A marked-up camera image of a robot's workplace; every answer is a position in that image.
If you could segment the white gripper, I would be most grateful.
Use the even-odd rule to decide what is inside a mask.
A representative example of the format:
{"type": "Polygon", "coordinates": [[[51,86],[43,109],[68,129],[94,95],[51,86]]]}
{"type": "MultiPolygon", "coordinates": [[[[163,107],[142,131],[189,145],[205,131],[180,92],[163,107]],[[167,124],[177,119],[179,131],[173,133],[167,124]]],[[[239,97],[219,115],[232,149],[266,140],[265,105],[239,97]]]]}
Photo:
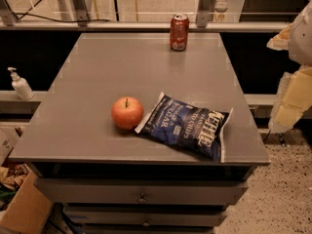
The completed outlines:
{"type": "Polygon", "coordinates": [[[312,65],[312,1],[266,47],[289,50],[290,59],[302,64],[294,74],[285,72],[279,83],[268,127],[273,134],[281,134],[292,129],[312,106],[312,67],[308,66],[312,65]]]}

